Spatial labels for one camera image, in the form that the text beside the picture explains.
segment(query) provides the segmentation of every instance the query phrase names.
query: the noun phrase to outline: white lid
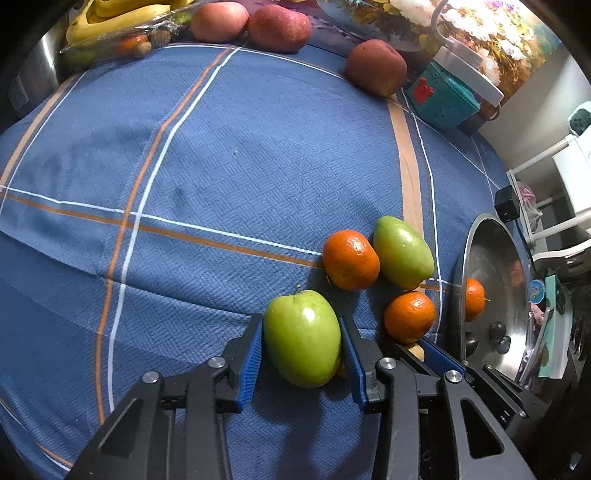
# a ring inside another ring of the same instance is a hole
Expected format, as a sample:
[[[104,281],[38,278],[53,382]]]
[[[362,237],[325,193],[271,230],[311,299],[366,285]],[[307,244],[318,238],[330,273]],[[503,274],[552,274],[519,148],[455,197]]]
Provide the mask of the white lid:
[[[463,81],[474,93],[491,103],[492,106],[498,106],[505,95],[476,69],[480,65],[482,57],[458,41],[454,40],[453,43],[454,52],[441,47],[433,60]]]

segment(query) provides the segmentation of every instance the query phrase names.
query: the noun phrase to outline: black box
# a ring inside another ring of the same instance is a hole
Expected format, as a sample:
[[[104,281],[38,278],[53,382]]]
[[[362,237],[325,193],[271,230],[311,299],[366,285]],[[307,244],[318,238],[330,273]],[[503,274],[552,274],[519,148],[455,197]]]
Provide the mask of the black box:
[[[519,218],[519,198],[510,185],[495,193],[495,210],[501,222],[508,223]]]

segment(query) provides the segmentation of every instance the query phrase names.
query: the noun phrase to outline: red latch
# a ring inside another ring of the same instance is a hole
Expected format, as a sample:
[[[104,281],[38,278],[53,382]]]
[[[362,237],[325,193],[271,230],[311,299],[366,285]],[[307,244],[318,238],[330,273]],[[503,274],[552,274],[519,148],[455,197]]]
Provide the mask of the red latch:
[[[427,79],[421,77],[418,85],[413,89],[413,98],[416,104],[424,104],[435,93],[435,89],[427,85]]]

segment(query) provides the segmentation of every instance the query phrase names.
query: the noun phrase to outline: wall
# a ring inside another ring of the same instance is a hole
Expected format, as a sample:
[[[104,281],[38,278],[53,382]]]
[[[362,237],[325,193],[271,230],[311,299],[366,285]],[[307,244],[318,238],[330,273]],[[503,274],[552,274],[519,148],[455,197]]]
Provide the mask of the wall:
[[[563,139],[569,133],[567,118],[586,100],[591,85],[561,45],[480,133],[509,170]],[[525,170],[520,180],[530,184],[538,201],[562,190],[551,157]]]

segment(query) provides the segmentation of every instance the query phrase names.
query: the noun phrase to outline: metal screw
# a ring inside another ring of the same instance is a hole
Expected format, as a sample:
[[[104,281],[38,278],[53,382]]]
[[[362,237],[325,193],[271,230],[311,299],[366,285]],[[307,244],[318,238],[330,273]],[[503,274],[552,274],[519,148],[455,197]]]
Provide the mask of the metal screw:
[[[445,378],[450,383],[459,383],[464,377],[462,377],[462,374],[457,370],[450,370],[449,372],[446,372]]]
[[[226,359],[222,356],[213,356],[207,361],[207,364],[212,368],[221,368],[226,365]]]
[[[142,381],[144,383],[156,383],[158,381],[159,377],[160,377],[160,375],[158,375],[158,372],[154,372],[154,371],[146,372],[142,376]]]
[[[386,370],[392,370],[393,368],[396,368],[396,360],[394,358],[390,358],[388,356],[381,358],[379,360],[379,366],[381,366],[382,368],[385,368]]]

